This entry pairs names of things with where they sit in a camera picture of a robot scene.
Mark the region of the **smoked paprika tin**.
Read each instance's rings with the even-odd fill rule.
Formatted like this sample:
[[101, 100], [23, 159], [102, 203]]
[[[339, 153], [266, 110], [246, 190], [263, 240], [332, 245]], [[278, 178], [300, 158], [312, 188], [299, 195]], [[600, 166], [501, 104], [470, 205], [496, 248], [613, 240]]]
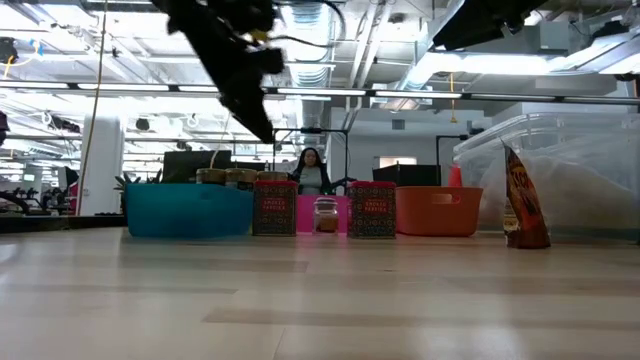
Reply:
[[257, 181], [254, 185], [252, 234], [295, 236], [298, 184], [293, 181]]
[[347, 235], [354, 239], [392, 239], [396, 236], [396, 184], [356, 181], [347, 187]]

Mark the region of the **black computer monitor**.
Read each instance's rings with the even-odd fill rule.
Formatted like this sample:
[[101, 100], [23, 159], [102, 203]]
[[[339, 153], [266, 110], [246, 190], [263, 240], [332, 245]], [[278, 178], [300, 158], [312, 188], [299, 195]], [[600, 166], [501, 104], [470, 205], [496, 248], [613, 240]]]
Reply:
[[162, 183], [195, 183], [199, 169], [228, 168], [232, 161], [230, 150], [219, 151], [173, 151], [163, 157]]
[[406, 186], [439, 186], [439, 165], [404, 165], [395, 164], [373, 169], [373, 180], [393, 182], [397, 187]]

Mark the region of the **brown spice packet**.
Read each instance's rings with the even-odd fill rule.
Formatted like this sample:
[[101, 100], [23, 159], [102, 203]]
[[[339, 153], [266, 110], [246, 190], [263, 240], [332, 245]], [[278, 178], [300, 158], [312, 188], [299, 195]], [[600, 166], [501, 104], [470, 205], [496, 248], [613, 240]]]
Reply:
[[551, 246], [535, 186], [517, 153], [503, 144], [506, 200], [503, 230], [506, 245], [515, 249], [546, 249]]

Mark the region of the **pink-red plastic bin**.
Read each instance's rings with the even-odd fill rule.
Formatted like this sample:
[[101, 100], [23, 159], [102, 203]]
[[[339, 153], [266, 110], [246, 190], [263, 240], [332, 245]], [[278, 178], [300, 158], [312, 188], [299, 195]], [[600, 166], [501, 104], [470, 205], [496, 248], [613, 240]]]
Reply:
[[296, 229], [298, 233], [311, 233], [314, 229], [314, 203], [318, 198], [331, 198], [337, 203], [339, 215], [338, 233], [346, 234], [348, 230], [348, 205], [349, 199], [346, 196], [336, 195], [298, 195]]

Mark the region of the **long horizontal light bar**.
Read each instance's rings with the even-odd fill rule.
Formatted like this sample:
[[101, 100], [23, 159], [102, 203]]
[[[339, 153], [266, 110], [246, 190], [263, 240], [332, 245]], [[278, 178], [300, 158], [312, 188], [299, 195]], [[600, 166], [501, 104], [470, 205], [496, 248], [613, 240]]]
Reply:
[[[50, 81], [11, 81], [0, 80], [0, 89], [31, 92], [89, 93], [97, 90], [101, 95], [142, 95], [184, 97], [212, 97], [220, 90], [213, 85], [178, 84], [127, 84], [127, 83], [69, 83]], [[263, 87], [268, 97], [340, 97], [340, 98], [386, 98], [386, 99], [423, 99], [481, 102], [531, 102], [563, 103], [584, 105], [640, 106], [640, 98], [606, 97], [578, 95], [530, 95], [507, 93], [451, 92], [451, 91], [404, 91], [379, 89], [339, 89], [339, 88], [299, 88], [299, 87]]]

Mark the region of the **orange plastic bin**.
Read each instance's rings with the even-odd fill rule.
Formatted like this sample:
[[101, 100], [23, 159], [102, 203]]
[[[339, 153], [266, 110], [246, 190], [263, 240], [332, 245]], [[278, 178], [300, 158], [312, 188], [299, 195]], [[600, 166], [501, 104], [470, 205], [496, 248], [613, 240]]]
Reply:
[[477, 230], [482, 194], [478, 187], [399, 187], [396, 230], [421, 237], [470, 237]]

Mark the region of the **black aluminium frame rails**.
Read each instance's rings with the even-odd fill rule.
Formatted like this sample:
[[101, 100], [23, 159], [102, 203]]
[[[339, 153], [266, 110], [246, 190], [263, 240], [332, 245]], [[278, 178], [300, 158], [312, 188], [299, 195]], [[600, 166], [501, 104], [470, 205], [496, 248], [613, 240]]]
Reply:
[[126, 226], [124, 216], [0, 216], [0, 234]]

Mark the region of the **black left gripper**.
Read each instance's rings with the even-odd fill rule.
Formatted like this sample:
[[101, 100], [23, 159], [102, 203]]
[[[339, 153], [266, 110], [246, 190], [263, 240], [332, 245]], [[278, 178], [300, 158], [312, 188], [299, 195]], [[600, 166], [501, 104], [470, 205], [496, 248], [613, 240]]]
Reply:
[[284, 70], [280, 48], [252, 38], [253, 30], [268, 33], [274, 26], [276, 11], [272, 0], [205, 0], [208, 15], [228, 65], [226, 79], [219, 86], [231, 99], [227, 109], [232, 116], [263, 143], [273, 143], [273, 125], [268, 118], [260, 86], [264, 75]]

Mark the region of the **teal plastic bin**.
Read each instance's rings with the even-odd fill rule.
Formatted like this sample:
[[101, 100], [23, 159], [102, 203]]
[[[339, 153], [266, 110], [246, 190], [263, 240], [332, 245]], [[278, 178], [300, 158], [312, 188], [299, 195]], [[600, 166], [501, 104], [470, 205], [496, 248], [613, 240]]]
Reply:
[[214, 238], [249, 232], [253, 194], [215, 184], [129, 184], [129, 233], [144, 238]]

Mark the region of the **grey cloth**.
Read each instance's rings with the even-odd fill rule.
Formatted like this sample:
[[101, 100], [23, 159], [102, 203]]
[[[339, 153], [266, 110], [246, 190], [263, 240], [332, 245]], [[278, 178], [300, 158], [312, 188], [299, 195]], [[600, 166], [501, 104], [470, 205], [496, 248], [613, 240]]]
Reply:
[[[549, 227], [625, 229], [640, 227], [640, 196], [596, 169], [540, 152], [519, 154]], [[483, 189], [479, 223], [503, 223], [506, 203], [504, 154], [493, 151], [470, 161], [465, 182]]]

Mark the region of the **clear plastic storage box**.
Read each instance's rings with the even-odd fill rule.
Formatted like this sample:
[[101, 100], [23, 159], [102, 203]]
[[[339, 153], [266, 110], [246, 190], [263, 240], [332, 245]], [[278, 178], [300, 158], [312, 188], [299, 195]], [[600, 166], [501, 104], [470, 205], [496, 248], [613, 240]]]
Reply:
[[[534, 113], [506, 120], [455, 146], [454, 161], [461, 168], [463, 185], [478, 187], [465, 182], [465, 166], [493, 151], [504, 154], [503, 144], [518, 156], [533, 151], [576, 160], [640, 196], [640, 114]], [[640, 227], [547, 227], [552, 234], [623, 238], [640, 243]]]

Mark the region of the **small saffron glass jar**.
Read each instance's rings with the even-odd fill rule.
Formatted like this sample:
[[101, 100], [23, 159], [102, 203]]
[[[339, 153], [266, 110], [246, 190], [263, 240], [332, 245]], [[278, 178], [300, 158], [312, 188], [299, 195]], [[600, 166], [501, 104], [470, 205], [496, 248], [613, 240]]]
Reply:
[[336, 200], [319, 197], [314, 202], [313, 231], [320, 234], [337, 234], [339, 230], [339, 212]]

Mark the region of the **small potted plant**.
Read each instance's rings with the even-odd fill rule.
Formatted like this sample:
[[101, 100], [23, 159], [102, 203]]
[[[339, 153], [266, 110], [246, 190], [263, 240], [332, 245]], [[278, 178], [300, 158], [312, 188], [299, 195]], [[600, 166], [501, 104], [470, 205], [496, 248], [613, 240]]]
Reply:
[[120, 195], [120, 208], [124, 217], [127, 216], [127, 205], [126, 205], [126, 188], [129, 184], [158, 184], [161, 180], [163, 174], [163, 169], [159, 169], [154, 177], [147, 177], [145, 180], [142, 180], [139, 176], [131, 177], [129, 173], [123, 173], [121, 176], [115, 176], [116, 186], [114, 190]]

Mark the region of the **white column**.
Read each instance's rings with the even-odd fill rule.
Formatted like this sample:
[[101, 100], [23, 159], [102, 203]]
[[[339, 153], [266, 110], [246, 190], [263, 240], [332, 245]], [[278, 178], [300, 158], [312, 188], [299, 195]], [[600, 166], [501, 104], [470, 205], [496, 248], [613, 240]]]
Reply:
[[122, 174], [125, 125], [118, 115], [91, 114], [84, 119], [81, 144], [79, 214], [119, 213], [120, 195], [114, 189]]

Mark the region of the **person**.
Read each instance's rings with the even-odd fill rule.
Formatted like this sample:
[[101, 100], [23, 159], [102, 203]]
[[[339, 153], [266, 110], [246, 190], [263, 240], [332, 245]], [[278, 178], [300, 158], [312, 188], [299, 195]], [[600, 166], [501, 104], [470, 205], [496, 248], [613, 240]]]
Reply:
[[299, 195], [328, 195], [331, 192], [326, 166], [315, 148], [302, 151], [290, 177], [298, 184]]

